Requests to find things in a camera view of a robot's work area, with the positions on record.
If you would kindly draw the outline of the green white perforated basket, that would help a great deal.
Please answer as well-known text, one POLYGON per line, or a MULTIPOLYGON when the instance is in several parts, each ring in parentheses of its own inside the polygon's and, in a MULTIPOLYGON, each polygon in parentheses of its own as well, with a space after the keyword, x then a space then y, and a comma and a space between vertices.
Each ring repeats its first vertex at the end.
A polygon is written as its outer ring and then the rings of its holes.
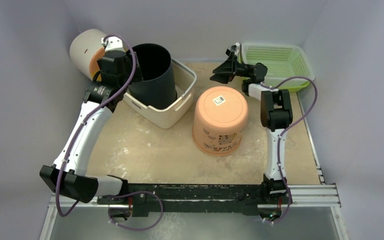
POLYGON ((315 80, 313 68, 304 50, 296 45, 274 43, 241 44, 240 61, 255 65, 261 63, 268 69, 264 84, 275 87, 290 77, 315 80))

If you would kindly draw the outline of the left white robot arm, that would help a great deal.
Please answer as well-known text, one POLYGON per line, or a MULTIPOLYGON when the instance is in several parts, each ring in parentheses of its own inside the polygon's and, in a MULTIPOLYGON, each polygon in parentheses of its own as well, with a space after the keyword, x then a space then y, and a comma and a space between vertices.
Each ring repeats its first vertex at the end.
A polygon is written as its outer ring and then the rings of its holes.
POLYGON ((109 195, 118 205, 126 203, 129 191, 119 177, 87 176, 88 164, 98 137, 123 99, 130 83, 141 81, 134 51, 107 51, 97 60, 99 70, 86 88, 79 117, 63 150, 52 165, 43 165, 39 176, 55 194, 88 203, 109 195))

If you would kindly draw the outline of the tall black cylindrical bin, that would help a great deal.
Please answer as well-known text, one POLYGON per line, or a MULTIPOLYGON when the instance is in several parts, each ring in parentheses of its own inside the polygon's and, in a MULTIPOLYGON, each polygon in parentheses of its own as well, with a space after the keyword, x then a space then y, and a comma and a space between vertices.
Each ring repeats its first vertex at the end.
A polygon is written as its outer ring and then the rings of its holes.
POLYGON ((145 106, 164 110, 177 97, 173 62, 170 52, 155 43, 143 43, 133 47, 139 63, 142 81, 128 86, 131 96, 145 106))

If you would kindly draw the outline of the large orange plastic bucket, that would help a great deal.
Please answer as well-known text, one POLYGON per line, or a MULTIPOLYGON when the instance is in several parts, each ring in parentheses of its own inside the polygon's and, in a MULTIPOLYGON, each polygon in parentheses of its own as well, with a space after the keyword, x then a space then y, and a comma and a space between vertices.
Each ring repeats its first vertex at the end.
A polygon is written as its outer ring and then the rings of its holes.
POLYGON ((240 146, 248 117, 248 103, 238 90, 211 87, 199 96, 195 105, 193 142, 206 154, 229 155, 240 146))

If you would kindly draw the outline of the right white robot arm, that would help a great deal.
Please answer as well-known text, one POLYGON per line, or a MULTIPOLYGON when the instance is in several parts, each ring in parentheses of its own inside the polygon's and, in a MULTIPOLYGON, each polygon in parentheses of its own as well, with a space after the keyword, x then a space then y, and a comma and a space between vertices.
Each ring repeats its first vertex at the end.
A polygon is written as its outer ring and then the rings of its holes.
POLYGON ((268 68, 262 63, 240 63, 238 54, 231 50, 226 55, 227 60, 212 71, 210 80, 228 84, 234 77, 244 77, 241 91, 260 101, 260 121, 267 136, 267 165, 260 196, 272 204, 287 192, 285 142, 287 128, 293 122, 290 93, 264 84, 268 68))

